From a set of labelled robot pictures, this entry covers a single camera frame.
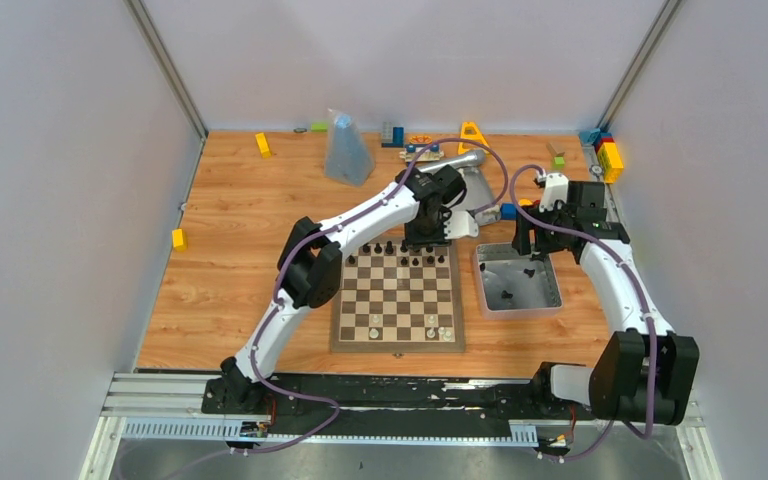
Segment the grey tray white pieces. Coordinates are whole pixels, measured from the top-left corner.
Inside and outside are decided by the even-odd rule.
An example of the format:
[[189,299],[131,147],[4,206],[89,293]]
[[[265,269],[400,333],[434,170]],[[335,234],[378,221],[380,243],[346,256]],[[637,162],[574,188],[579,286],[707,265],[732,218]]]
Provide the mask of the grey tray white pieces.
[[458,172],[464,180],[466,195],[453,210],[468,212],[479,227],[499,222],[501,209],[483,172],[477,167],[460,168]]

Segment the wooden chess board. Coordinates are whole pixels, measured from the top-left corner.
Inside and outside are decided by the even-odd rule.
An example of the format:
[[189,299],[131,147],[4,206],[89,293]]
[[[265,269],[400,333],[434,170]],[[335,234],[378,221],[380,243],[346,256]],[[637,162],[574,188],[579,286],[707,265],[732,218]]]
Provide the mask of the wooden chess board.
[[[393,242],[394,254],[385,253]],[[374,253],[376,243],[383,252]],[[466,349],[456,248],[409,250],[380,236],[350,253],[332,299],[330,347],[338,353],[462,353]]]

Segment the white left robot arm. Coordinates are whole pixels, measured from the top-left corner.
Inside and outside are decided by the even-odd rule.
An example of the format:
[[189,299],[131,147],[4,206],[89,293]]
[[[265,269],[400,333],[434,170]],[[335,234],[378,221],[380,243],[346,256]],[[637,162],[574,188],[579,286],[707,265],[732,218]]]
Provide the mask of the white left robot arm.
[[264,383],[303,320],[328,303],[342,287],[345,258],[391,228],[403,226],[408,250],[451,243],[446,231],[452,206],[467,187],[450,166],[434,173],[408,168],[377,195],[332,218],[299,219],[278,260],[272,299],[253,334],[237,354],[220,365],[221,375],[206,388],[210,399],[243,413],[266,400]]

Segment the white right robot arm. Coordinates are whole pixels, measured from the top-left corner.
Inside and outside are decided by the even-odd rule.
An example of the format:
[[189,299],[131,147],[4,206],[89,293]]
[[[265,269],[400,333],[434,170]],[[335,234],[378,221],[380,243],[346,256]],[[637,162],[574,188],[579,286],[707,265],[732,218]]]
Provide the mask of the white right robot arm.
[[607,219],[605,186],[539,175],[539,202],[518,207],[515,251],[533,260],[568,251],[592,283],[612,335],[592,368],[544,362],[531,403],[544,417],[572,404],[598,419],[678,425],[685,417],[700,351],[661,315],[634,264],[622,224]]

